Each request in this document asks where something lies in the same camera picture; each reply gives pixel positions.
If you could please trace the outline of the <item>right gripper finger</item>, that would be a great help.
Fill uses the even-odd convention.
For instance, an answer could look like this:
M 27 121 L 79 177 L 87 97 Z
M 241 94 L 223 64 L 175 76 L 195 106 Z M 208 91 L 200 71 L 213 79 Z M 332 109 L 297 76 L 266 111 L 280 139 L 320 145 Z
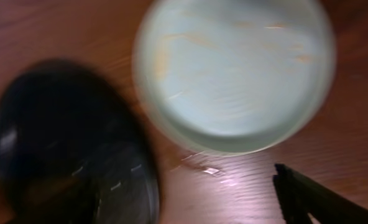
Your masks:
M 368 223 L 368 210 L 336 194 L 309 177 L 276 164 L 272 180 L 287 224 Z

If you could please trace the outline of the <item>light green plate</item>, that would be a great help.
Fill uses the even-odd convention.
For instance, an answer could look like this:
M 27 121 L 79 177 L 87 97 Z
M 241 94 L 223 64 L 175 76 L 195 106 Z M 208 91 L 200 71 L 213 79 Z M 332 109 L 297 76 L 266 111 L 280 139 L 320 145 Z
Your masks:
M 334 80 L 317 0 L 154 1 L 133 54 L 151 122 L 191 151 L 236 156 L 299 132 Z

